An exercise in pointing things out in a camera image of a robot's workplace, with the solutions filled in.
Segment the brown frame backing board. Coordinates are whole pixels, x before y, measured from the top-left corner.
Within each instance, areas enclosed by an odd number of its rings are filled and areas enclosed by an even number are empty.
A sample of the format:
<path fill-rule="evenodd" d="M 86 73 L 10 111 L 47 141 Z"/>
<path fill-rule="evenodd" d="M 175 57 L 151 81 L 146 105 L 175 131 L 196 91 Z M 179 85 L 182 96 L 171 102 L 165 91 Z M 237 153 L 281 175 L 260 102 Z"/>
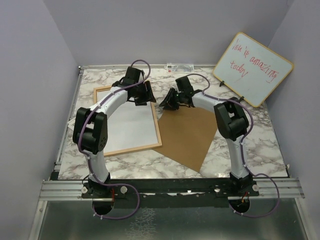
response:
<path fill-rule="evenodd" d="M 154 150 L 199 172 L 217 132 L 216 116 L 200 107 L 164 110 L 158 120 L 162 146 Z"/>

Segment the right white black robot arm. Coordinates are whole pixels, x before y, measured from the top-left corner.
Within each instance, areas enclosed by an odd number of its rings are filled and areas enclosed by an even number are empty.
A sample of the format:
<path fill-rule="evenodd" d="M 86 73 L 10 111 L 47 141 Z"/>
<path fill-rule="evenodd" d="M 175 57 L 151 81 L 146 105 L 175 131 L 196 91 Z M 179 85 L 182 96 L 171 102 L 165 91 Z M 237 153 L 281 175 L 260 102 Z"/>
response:
<path fill-rule="evenodd" d="M 240 196 L 248 189 L 253 176 L 246 166 L 243 138 L 249 127 L 249 120 L 236 97 L 219 98 L 206 94 L 206 90 L 195 90 L 188 76 L 175 80 L 177 89 L 170 88 L 159 104 L 164 110 L 176 111 L 182 106 L 202 108 L 215 114 L 217 128 L 225 138 L 229 150 L 231 172 L 230 191 Z"/>

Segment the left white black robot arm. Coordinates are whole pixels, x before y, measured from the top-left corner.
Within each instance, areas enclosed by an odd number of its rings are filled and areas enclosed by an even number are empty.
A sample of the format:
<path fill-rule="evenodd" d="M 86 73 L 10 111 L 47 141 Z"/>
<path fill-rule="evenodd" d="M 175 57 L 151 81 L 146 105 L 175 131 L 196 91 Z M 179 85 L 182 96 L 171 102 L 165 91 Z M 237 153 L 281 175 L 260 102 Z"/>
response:
<path fill-rule="evenodd" d="M 125 76 L 114 82 L 108 95 L 89 108 L 76 112 L 72 140 L 88 164 L 88 180 L 97 196 L 106 197 L 111 190 L 110 173 L 105 164 L 104 148 L 108 141 L 108 119 L 123 104 L 133 100 L 136 106 L 155 102 L 151 83 L 143 70 L 129 66 Z"/>

